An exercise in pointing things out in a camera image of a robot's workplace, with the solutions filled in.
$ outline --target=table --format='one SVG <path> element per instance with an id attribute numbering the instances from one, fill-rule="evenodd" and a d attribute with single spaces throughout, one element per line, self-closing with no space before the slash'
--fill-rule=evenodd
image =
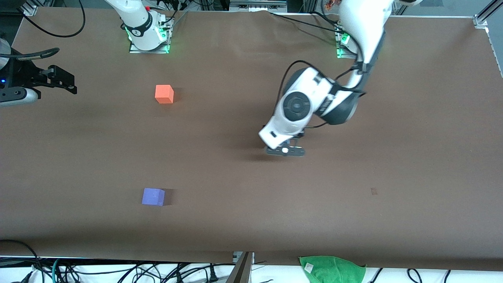
<path id="1" fill-rule="evenodd" d="M 86 15 L 74 38 L 23 21 L 15 39 L 21 52 L 60 47 L 36 63 L 74 74 L 78 94 L 44 89 L 0 110 L 2 238 L 46 256 L 229 262 L 252 250 L 271 264 L 330 254 L 501 270 L 503 81 L 470 18 L 390 18 L 355 116 L 308 130 L 305 157 L 280 158 L 258 136 L 280 79 L 297 59 L 346 70 L 333 33 L 194 12 L 170 54 L 129 54 L 113 10 Z M 33 19 L 61 34 L 81 23 L 78 9 Z M 157 84 L 173 86 L 173 105 L 156 102 Z M 146 187 L 167 189 L 169 205 L 142 205 Z"/>

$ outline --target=cable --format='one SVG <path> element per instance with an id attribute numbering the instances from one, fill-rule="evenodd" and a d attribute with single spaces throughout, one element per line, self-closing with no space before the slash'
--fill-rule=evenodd
<path id="1" fill-rule="evenodd" d="M 82 275 L 100 275 L 100 274 L 111 274 L 111 273 L 125 272 L 128 270 L 130 270 L 130 268 L 123 269 L 123 270 L 116 270 L 116 271 L 105 271 L 105 272 L 80 272 L 80 271 L 76 271 L 75 273 L 82 274 Z"/>
<path id="2" fill-rule="evenodd" d="M 316 128 L 319 128 L 319 127 L 323 127 L 323 126 L 325 126 L 326 124 L 328 124 L 328 122 L 325 122 L 325 123 L 320 124 L 320 125 L 318 125 L 318 126 L 306 126 L 305 128 L 306 128 L 306 129 L 316 129 Z"/>
<path id="3" fill-rule="evenodd" d="M 320 8 L 321 13 L 322 13 L 322 15 L 323 15 L 323 17 L 322 17 L 322 18 L 324 18 L 325 20 L 327 20 L 327 21 L 329 21 L 329 22 L 334 23 L 334 21 L 331 21 L 331 20 L 330 20 L 330 19 L 328 19 L 328 17 L 326 16 L 326 14 L 325 14 L 325 8 L 323 7 L 323 1 L 320 1 L 320 2 L 319 2 L 319 8 Z"/>
<path id="4" fill-rule="evenodd" d="M 372 281 L 370 281 L 369 283 L 375 283 L 376 280 L 377 280 L 377 277 L 379 276 L 379 274 L 381 273 L 381 271 L 383 270 L 383 268 L 380 268 L 376 274 L 374 275 L 374 278 L 372 278 Z"/>
<path id="5" fill-rule="evenodd" d="M 179 18 L 178 18 L 178 20 L 177 20 L 177 21 L 173 24 L 173 27 L 174 27 L 175 25 L 177 25 L 177 23 L 178 23 L 178 22 L 179 22 L 179 21 L 180 21 L 183 17 L 185 17 L 185 15 L 186 15 L 187 13 L 188 13 L 188 12 L 185 12 L 185 13 L 184 13 L 181 17 L 179 17 Z"/>
<path id="6" fill-rule="evenodd" d="M 54 48 L 47 49 L 44 51 L 38 51 L 38 52 L 33 52 L 33 53 L 28 53 L 28 54 L 19 54 L 19 55 L 0 54 L 0 57 L 14 58 L 14 59 L 18 59 L 19 61 L 28 61 L 28 60 L 48 58 L 48 57 L 55 55 L 58 52 L 59 52 L 59 48 L 54 47 Z"/>
<path id="7" fill-rule="evenodd" d="M 73 36 L 79 34 L 84 29 L 84 26 L 86 25 L 86 13 L 84 11 L 84 6 L 82 5 L 82 2 L 80 0 L 78 0 L 78 3 L 80 4 L 80 9 L 82 10 L 82 26 L 75 33 L 68 34 L 68 35 L 59 35 L 59 34 L 54 34 L 52 32 L 48 32 L 48 31 L 44 30 L 43 28 L 41 28 L 39 25 L 35 24 L 35 22 L 33 22 L 30 18 L 28 18 L 23 13 L 23 11 L 21 11 L 21 9 L 18 8 L 17 10 L 18 10 L 19 13 L 21 13 L 21 15 L 23 16 L 23 18 L 25 18 L 28 22 L 30 22 L 32 25 L 34 25 L 37 29 L 45 32 L 46 34 L 52 35 L 52 36 L 55 36 L 55 37 L 68 38 L 68 37 L 73 37 Z"/>
<path id="8" fill-rule="evenodd" d="M 154 280 L 154 282 L 155 282 L 155 279 L 153 278 L 153 276 L 151 276 L 151 275 L 150 275 L 150 273 L 148 273 L 148 271 L 149 271 L 149 270 L 151 270 L 152 268 L 154 268 L 156 265 L 159 265 L 159 264 L 158 264 L 158 263 L 152 264 L 152 266 L 151 266 L 151 267 L 149 267 L 149 268 L 147 268 L 147 269 L 143 269 L 143 268 L 141 268 L 141 267 L 137 267 L 137 268 L 135 268 L 136 275 L 133 277 L 133 281 L 132 281 L 132 283 L 137 283 L 137 282 L 138 282 L 138 280 L 140 279 L 140 277 L 142 277 L 142 276 L 144 276 L 144 275 L 145 275 L 145 276 L 148 276 L 148 277 L 150 277 L 150 278 L 152 278 L 152 279 Z M 143 273 L 139 274 L 139 273 L 138 273 L 138 269 L 142 270 L 142 271 L 143 271 Z"/>
<path id="9" fill-rule="evenodd" d="M 447 273 L 445 274 L 445 277 L 444 277 L 444 283 L 447 283 L 447 278 L 449 277 L 449 275 L 451 274 L 451 270 L 449 269 L 447 271 Z"/>
<path id="10" fill-rule="evenodd" d="M 52 283 L 56 283 L 56 266 L 58 265 L 59 258 L 54 261 L 52 265 Z"/>
<path id="11" fill-rule="evenodd" d="M 414 280 L 412 278 L 412 275 L 410 275 L 411 270 L 414 270 L 414 272 L 417 274 L 417 277 L 419 278 L 419 282 L 417 282 L 416 280 Z M 412 280 L 412 282 L 414 282 L 414 283 L 423 283 L 423 279 L 421 279 L 421 275 L 419 275 L 419 272 L 414 268 L 407 269 L 407 276 L 409 276 L 409 279 Z"/>
<path id="12" fill-rule="evenodd" d="M 215 1 L 212 1 L 210 4 L 203 4 L 203 3 L 199 3 L 197 2 L 196 0 L 192 0 L 192 2 L 198 4 L 198 5 L 201 5 L 202 7 L 213 7 L 213 4 L 215 4 Z"/>
<path id="13" fill-rule="evenodd" d="M 164 22 L 161 22 L 160 24 L 163 25 L 163 24 L 171 21 L 171 19 L 173 19 L 175 17 L 175 15 L 177 14 L 177 12 L 178 12 L 178 10 L 175 10 L 175 12 L 173 13 L 173 15 L 169 19 L 165 20 Z"/>
<path id="14" fill-rule="evenodd" d="M 320 12 L 317 12 L 317 11 L 311 11 L 309 13 L 312 14 L 312 15 L 318 15 L 318 16 L 320 16 L 322 19 L 324 19 L 327 23 L 333 25 L 333 27 L 335 27 L 335 28 L 338 27 L 338 25 L 336 24 L 337 21 L 332 21 L 331 19 L 327 18 L 327 16 L 325 14 L 321 14 Z"/>
<path id="15" fill-rule="evenodd" d="M 290 21 L 294 21 L 294 22 L 297 22 L 297 23 L 304 24 L 304 25 L 308 25 L 308 26 L 311 26 L 311 27 L 320 28 L 320 29 L 324 29 L 324 30 L 328 30 L 328 31 L 332 31 L 332 32 L 335 31 L 334 29 L 329 29 L 329 28 L 326 28 L 326 27 L 317 26 L 317 25 L 310 24 L 310 23 L 307 23 L 307 22 L 302 22 L 302 21 L 299 21 L 299 20 L 296 20 L 296 19 L 288 18 L 288 17 L 282 16 L 282 15 L 271 13 L 271 12 L 269 12 L 269 14 L 274 15 L 274 16 L 279 17 L 279 18 L 283 18 L 283 19 L 287 19 L 287 20 L 290 20 Z"/>
<path id="16" fill-rule="evenodd" d="M 15 243 L 15 244 L 19 244 L 19 245 L 25 246 L 33 254 L 33 257 L 35 258 L 35 261 L 38 264 L 38 267 L 42 271 L 42 283 L 45 283 L 45 276 L 44 276 L 44 271 L 43 271 L 42 263 L 40 262 L 40 258 L 38 257 L 37 253 L 35 253 L 35 251 L 30 246 L 28 246 L 28 244 L 26 244 L 25 242 L 21 242 L 21 241 L 17 241 L 17 240 L 11 240 L 11 239 L 1 239 L 0 242 Z"/>

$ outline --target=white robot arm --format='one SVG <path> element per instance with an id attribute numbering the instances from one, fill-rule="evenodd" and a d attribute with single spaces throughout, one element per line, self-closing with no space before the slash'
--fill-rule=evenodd
<path id="1" fill-rule="evenodd" d="M 406 5 L 419 1 L 408 0 Z M 313 114 L 327 124 L 338 125 L 348 121 L 355 113 L 370 72 L 384 41 L 384 23 L 391 14 L 393 0 L 342 0 L 340 21 L 350 35 L 349 48 L 357 54 L 351 77 L 346 86 L 326 77 L 315 67 L 304 68 L 290 77 L 283 97 L 276 105 L 274 115 L 259 136 L 266 153 L 281 156 L 303 156 L 304 149 L 290 139 L 303 136 Z"/>
<path id="2" fill-rule="evenodd" d="M 167 40 L 166 16 L 146 8 L 141 0 L 105 0 L 119 13 L 131 42 L 140 50 L 152 50 Z"/>

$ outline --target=green towel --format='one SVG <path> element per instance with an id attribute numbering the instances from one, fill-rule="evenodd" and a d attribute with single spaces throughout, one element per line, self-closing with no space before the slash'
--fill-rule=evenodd
<path id="1" fill-rule="evenodd" d="M 365 276 L 365 267 L 334 256 L 305 256 L 299 260 L 311 283 L 362 283 Z"/>

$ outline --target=purple cube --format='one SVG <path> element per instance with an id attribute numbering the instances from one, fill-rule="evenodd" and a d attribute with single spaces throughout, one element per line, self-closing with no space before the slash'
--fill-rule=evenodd
<path id="1" fill-rule="evenodd" d="M 141 204 L 145 205 L 164 205 L 164 190 L 145 188 L 143 191 L 143 200 Z"/>

